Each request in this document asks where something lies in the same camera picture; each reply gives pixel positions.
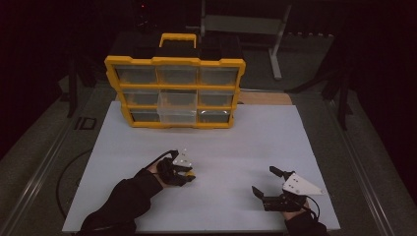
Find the black cable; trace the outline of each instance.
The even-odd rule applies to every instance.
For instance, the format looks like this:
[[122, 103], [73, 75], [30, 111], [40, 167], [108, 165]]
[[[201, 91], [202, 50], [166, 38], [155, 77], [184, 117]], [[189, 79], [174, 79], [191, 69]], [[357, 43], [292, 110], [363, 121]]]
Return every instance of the black cable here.
[[307, 198], [309, 198], [311, 201], [313, 201], [313, 203], [315, 203], [316, 204], [316, 206], [317, 206], [317, 209], [318, 209], [318, 213], [316, 214], [314, 211], [312, 211], [310, 208], [307, 208], [307, 207], [305, 207], [305, 206], [303, 206], [303, 205], [300, 205], [299, 203], [297, 203], [296, 201], [294, 201], [294, 200], [292, 200], [292, 199], [288, 199], [289, 201], [291, 201], [292, 203], [294, 203], [294, 204], [296, 204], [296, 205], [298, 205], [300, 208], [302, 208], [302, 209], [304, 209], [306, 212], [308, 212], [308, 213], [310, 213], [310, 214], [312, 214], [313, 215], [313, 219], [316, 221], [316, 222], [318, 222], [319, 221], [319, 217], [320, 217], [320, 207], [319, 207], [319, 205], [317, 204], [317, 202], [316, 201], [314, 201], [314, 199], [312, 199], [311, 197], [309, 197], [309, 196], [306, 196]]
[[91, 149], [88, 149], [88, 150], [85, 150], [85, 151], [83, 151], [83, 152], [81, 152], [80, 154], [78, 154], [76, 157], [74, 157], [66, 166], [65, 166], [65, 168], [62, 170], [62, 172], [61, 172], [61, 174], [60, 174], [60, 176], [59, 176], [59, 178], [58, 178], [58, 181], [57, 181], [57, 184], [56, 184], [56, 188], [55, 188], [55, 199], [56, 199], [56, 203], [57, 203], [57, 205], [58, 205], [58, 208], [59, 208], [59, 211], [61, 212], [61, 214], [62, 214], [62, 216], [64, 217], [64, 219], [66, 219], [67, 218], [67, 214], [65, 213], [65, 211], [64, 211], [64, 209], [62, 208], [62, 205], [61, 205], [61, 201], [60, 201], [60, 197], [59, 197], [59, 187], [60, 187], [60, 185], [61, 185], [61, 180], [62, 180], [62, 177], [64, 176], [64, 174], [65, 174], [65, 172], [67, 171], [67, 169], [71, 166], [71, 164], [73, 164], [74, 163], [74, 161], [76, 161], [77, 159], [79, 159], [80, 157], [82, 157], [83, 155], [85, 155], [85, 154], [87, 154], [87, 153], [89, 153], [89, 152], [92, 152], [92, 148]]
[[317, 220], [319, 220], [319, 217], [320, 217], [320, 207], [319, 207], [319, 205], [317, 204], [317, 202], [314, 200], [314, 199], [312, 199], [311, 197], [309, 197], [309, 196], [306, 196], [307, 198], [309, 198], [311, 201], [313, 201], [313, 203], [315, 203], [315, 205], [316, 205], [316, 207], [317, 207]]

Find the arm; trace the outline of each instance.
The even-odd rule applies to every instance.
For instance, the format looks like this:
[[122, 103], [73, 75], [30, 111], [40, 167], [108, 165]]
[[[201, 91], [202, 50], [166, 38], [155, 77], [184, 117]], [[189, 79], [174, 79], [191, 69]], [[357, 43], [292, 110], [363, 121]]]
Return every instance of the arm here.
[[291, 236], [328, 236], [327, 228], [314, 220], [310, 213], [303, 208], [296, 212], [283, 212], [282, 215]]
[[134, 178], [120, 181], [114, 187], [107, 202], [99, 210], [87, 216], [77, 235], [134, 235], [135, 218], [149, 210], [150, 198], [165, 186], [151, 173], [153, 170], [151, 166]]

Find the white table surface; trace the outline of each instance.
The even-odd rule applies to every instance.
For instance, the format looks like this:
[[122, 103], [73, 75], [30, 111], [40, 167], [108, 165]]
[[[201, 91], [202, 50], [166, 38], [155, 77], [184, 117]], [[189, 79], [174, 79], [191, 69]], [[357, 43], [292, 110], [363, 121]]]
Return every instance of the white table surface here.
[[[271, 165], [296, 171], [327, 192], [297, 108], [293, 105], [239, 105], [231, 129], [131, 128], [120, 102], [109, 107], [80, 187], [63, 226], [79, 231], [113, 187], [170, 149], [187, 149], [197, 178], [183, 187], [164, 189], [150, 210], [137, 219], [144, 233], [285, 231], [279, 212], [266, 212], [252, 186], [266, 196], [282, 193], [284, 180]], [[320, 222], [339, 229], [327, 194], [312, 196]], [[310, 207], [317, 211], [310, 202]]]

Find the yellow handle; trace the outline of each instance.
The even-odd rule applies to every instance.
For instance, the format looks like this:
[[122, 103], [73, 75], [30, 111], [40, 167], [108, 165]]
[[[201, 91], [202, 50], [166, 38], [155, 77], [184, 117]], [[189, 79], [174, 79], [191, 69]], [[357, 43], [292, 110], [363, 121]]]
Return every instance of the yellow handle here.
[[159, 47], [162, 47], [163, 40], [194, 41], [194, 48], [197, 47], [197, 36], [192, 33], [163, 33], [160, 38]]

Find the yellow organizer box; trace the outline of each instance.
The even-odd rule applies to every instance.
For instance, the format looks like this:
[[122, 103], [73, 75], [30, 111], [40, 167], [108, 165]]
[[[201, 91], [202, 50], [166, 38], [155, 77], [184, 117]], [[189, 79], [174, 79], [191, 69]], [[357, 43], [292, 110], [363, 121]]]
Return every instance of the yellow organizer box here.
[[237, 37], [163, 33], [154, 42], [124, 32], [104, 63], [132, 127], [233, 126], [246, 67]]

